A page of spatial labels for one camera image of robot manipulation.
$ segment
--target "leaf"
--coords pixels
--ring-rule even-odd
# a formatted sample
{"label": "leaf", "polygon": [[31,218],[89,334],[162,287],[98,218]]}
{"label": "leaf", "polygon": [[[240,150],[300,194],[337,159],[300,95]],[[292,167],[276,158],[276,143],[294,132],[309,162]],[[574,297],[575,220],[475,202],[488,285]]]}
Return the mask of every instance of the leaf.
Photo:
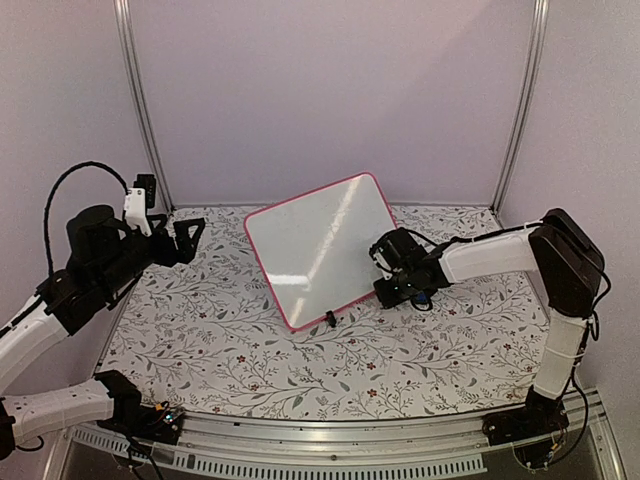
{"label": "leaf", "polygon": [[291,409],[293,410],[294,408],[299,407],[300,404],[302,403],[302,400],[304,400],[302,396],[298,395],[296,399],[293,401],[293,407],[291,407]]}

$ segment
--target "robotic arm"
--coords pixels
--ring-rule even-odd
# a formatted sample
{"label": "robotic arm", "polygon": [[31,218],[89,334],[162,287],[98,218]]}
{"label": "robotic arm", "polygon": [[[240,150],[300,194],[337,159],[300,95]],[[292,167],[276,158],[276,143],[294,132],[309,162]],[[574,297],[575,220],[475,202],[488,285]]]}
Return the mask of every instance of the robotic arm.
{"label": "robotic arm", "polygon": [[[113,208],[96,205],[67,223],[71,257],[54,272],[23,309],[0,329],[0,394],[36,358],[74,335],[103,308],[112,309],[151,264],[172,267],[195,257],[204,219],[175,222],[175,239],[166,215],[148,215],[155,200],[153,175],[138,175],[125,197],[124,220]],[[101,372],[74,387],[38,395],[0,398],[0,460],[16,446],[43,433],[89,421],[127,435],[177,439],[176,415],[140,405],[141,394],[117,371]],[[148,431],[152,415],[165,431]]]}
{"label": "robotic arm", "polygon": [[[413,235],[434,248],[427,252]],[[539,271],[549,297],[550,319],[540,369],[525,405],[485,416],[483,430],[496,445],[568,426],[562,396],[584,355],[604,257],[565,211],[554,209],[533,224],[473,239],[453,238],[440,245],[398,228],[383,235],[369,254],[383,271],[384,278],[374,283],[383,308],[410,301],[416,308],[430,309],[431,297],[452,284],[486,275]],[[542,457],[549,459],[544,448]],[[540,458],[539,452],[520,453],[525,464]]]}

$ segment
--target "pink edge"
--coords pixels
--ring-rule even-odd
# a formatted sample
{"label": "pink edge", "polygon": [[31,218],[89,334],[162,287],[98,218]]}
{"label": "pink edge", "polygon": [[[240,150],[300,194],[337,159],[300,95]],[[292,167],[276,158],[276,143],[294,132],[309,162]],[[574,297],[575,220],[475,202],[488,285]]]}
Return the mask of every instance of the pink edge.
{"label": "pink edge", "polygon": [[[387,211],[389,212],[389,216],[391,217],[391,221],[393,222],[393,224],[397,228],[398,227],[398,223],[396,222],[396,219],[393,216],[393,213],[391,212],[391,207],[389,206],[389,202],[387,202],[387,198],[384,196],[384,193],[382,193],[382,189],[380,188],[380,184],[378,183],[378,179],[370,172],[361,172],[361,173],[358,173],[356,175],[352,175],[350,177],[343,178],[342,180],[338,180],[336,182],[332,182],[332,183],[330,183],[328,185],[325,185],[323,187],[314,188],[313,190],[310,190],[308,192],[302,193],[300,195],[296,195],[295,197],[289,198],[287,200],[283,200],[283,201],[278,202],[278,203],[274,203],[273,205],[269,205],[268,207],[261,208],[260,210],[256,210],[255,212],[251,212],[244,219],[244,222],[243,222],[244,232],[247,234],[247,238],[249,239],[249,243],[251,244],[251,248],[253,249],[253,253],[256,256],[256,260],[258,260],[258,265],[260,265],[260,270],[262,270],[262,274],[264,275],[264,278],[267,281],[267,285],[269,286],[269,291],[271,292],[271,296],[273,297],[273,300],[276,302],[276,306],[278,307],[278,310],[280,310],[280,314],[282,315],[282,318],[284,320],[285,325],[293,333],[299,332],[301,330],[305,330],[307,328],[310,328],[310,327],[313,327],[314,325],[319,324],[320,322],[323,322],[325,320],[325,318],[326,318],[326,315],[322,315],[321,317],[319,317],[319,318],[317,318],[315,320],[312,320],[311,322],[303,325],[302,327],[295,328],[295,327],[291,326],[291,324],[289,323],[289,320],[287,320],[287,316],[285,315],[284,310],[282,309],[282,305],[280,305],[280,302],[278,301],[278,297],[276,296],[276,292],[273,290],[273,287],[271,286],[271,282],[269,281],[269,277],[267,276],[267,271],[265,270],[264,265],[262,264],[262,260],[260,260],[260,255],[258,255],[258,251],[256,250],[256,246],[253,243],[253,239],[251,238],[251,234],[249,233],[249,229],[247,228],[247,223],[248,223],[249,219],[251,217],[253,217],[254,215],[258,215],[260,213],[266,212],[267,210],[271,210],[272,208],[278,207],[280,205],[284,205],[285,203],[292,202],[294,200],[297,200],[299,198],[305,197],[307,195],[311,195],[312,193],[319,192],[320,190],[324,190],[326,188],[333,187],[334,185],[338,185],[340,183],[347,182],[349,180],[352,180],[354,178],[360,177],[362,175],[370,176],[373,179],[373,181],[375,182],[376,187],[378,188],[378,191],[380,192],[380,196],[382,197],[382,201],[384,202],[384,204],[387,207]],[[360,298],[357,298],[356,300],[354,300],[352,302],[347,303],[346,305],[343,305],[342,307],[339,307],[339,308],[333,310],[333,313],[341,312],[342,310],[345,310],[345,309],[355,305],[356,303],[359,303],[359,302],[361,302],[363,300],[366,300],[367,298],[373,296],[374,294],[375,294],[375,290],[367,293],[366,295],[363,295]]]}

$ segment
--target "floral tablecloth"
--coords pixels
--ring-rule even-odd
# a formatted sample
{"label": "floral tablecloth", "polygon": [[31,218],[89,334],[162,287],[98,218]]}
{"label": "floral tablecloth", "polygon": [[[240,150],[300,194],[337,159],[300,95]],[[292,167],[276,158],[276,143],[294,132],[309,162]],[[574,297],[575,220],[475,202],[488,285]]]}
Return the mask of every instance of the floral tablecloth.
{"label": "floral tablecloth", "polygon": [[[255,207],[188,208],[204,217],[197,258],[152,267],[135,288],[100,369],[147,401],[264,418],[350,420],[465,412],[521,402],[547,319],[521,274],[442,290],[434,309],[383,311],[375,298],[291,333],[243,230]],[[486,208],[399,206],[400,225],[437,241],[498,228]]]}

